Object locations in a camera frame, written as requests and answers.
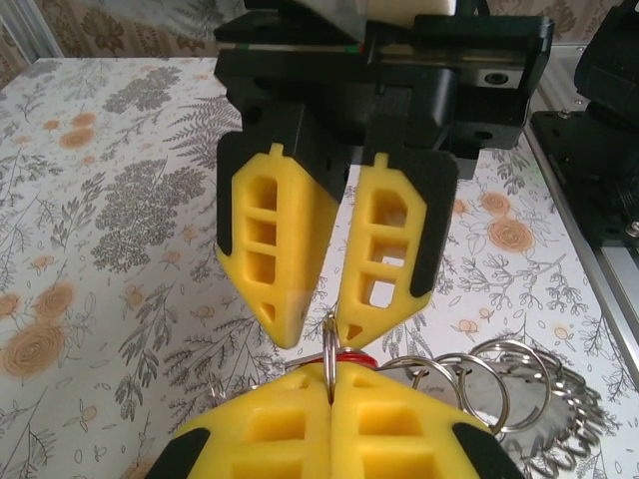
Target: bunch of key rings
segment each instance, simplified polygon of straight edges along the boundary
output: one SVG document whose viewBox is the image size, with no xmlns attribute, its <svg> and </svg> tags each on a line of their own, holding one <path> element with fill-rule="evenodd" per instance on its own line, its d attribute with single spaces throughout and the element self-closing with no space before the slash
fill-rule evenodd
<svg viewBox="0 0 639 479">
<path fill-rule="evenodd" d="M 579 459 L 591 455 L 606 427 L 605 414 L 599 406 L 601 396 L 588 387 L 583 376 L 565 367 L 554 354 L 512 339 L 485 341 L 468 353 L 447 353 L 433 359 L 408 355 L 377 366 L 366 353 L 339 347 L 335 317 L 329 312 L 322 325 L 322 352 L 287 362 L 285 373 L 310 362 L 322 362 L 327 400 L 332 404 L 339 360 L 358 362 L 435 397 L 431 391 L 441 392 L 441 388 L 428 385 L 438 374 L 452 392 L 452 398 L 444 402 L 486 424 L 530 478 L 533 473 L 557 478 L 561 471 L 573 471 Z M 478 377 L 478 371 L 484 371 L 494 382 L 473 382 L 471 378 Z M 260 387 L 253 383 L 228 394 L 213 373 L 210 386 L 213 407 Z M 469 390 L 484 399 L 481 407 L 471 404 Z M 510 424 L 513 409 L 521 411 L 521 407 L 513 405 L 529 402 L 531 397 L 538 404 Z"/>
</svg>

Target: screw hole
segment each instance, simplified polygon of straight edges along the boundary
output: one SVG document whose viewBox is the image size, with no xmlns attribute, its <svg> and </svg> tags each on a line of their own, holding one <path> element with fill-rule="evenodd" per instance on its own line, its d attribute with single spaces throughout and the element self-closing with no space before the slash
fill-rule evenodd
<svg viewBox="0 0 639 479">
<path fill-rule="evenodd" d="M 508 82 L 508 75 L 505 73 L 489 73 L 483 79 L 488 85 L 503 85 Z"/>
<path fill-rule="evenodd" d="M 492 134 L 488 132 L 475 132 L 475 138 L 478 138 L 482 142 L 492 140 Z"/>
<path fill-rule="evenodd" d="M 255 125 L 258 123 L 264 114 L 264 111 L 260 107 L 250 107 L 244 110 L 242 118 L 245 125 Z"/>
</svg>

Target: floral tablecloth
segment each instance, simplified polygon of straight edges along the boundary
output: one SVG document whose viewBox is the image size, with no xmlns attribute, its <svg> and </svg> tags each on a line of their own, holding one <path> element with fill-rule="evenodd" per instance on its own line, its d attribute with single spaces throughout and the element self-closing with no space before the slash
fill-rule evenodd
<svg viewBox="0 0 639 479">
<path fill-rule="evenodd" d="M 215 60 L 46 60 L 0 94 L 0 478 L 142 478 L 176 428 L 320 349 L 356 169 L 304 337 L 273 347 L 217 263 L 215 143 L 239 124 Z M 565 477 L 639 477 L 639 396 L 522 139 L 459 185 L 432 305 L 367 350 L 498 335 L 561 355 L 606 437 Z"/>
</svg>

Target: gripper jaw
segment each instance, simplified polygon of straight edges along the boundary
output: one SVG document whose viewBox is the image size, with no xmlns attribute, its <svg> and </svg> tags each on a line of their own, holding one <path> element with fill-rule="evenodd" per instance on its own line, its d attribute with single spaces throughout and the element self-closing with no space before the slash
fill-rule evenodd
<svg viewBox="0 0 639 479">
<path fill-rule="evenodd" d="M 447 238 L 456 163 L 449 153 L 405 146 L 405 121 L 385 113 L 393 101 L 388 92 L 373 108 L 363 147 L 336 316 L 342 346 L 364 347 L 427 306 Z M 274 343 L 291 348 L 320 276 L 350 150 L 304 105 L 261 111 L 264 120 L 218 146 L 219 259 Z"/>
<path fill-rule="evenodd" d="M 309 364 L 193 419 L 147 479 L 522 479 L 470 414 L 357 364 L 336 377 L 333 405 Z"/>
</svg>

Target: red key ring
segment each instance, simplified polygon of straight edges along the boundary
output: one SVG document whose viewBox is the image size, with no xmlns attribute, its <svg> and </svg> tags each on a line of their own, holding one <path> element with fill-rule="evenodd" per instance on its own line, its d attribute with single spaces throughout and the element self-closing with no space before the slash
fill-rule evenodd
<svg viewBox="0 0 639 479">
<path fill-rule="evenodd" d="M 323 359 L 319 357 L 318 359 L 309 361 L 307 364 L 315 362 L 323 362 Z M 365 352 L 341 352 L 337 355 L 337 362 L 354 362 L 355 364 L 365 366 L 369 369 L 377 369 L 377 361 L 375 358 L 369 356 Z"/>
</svg>

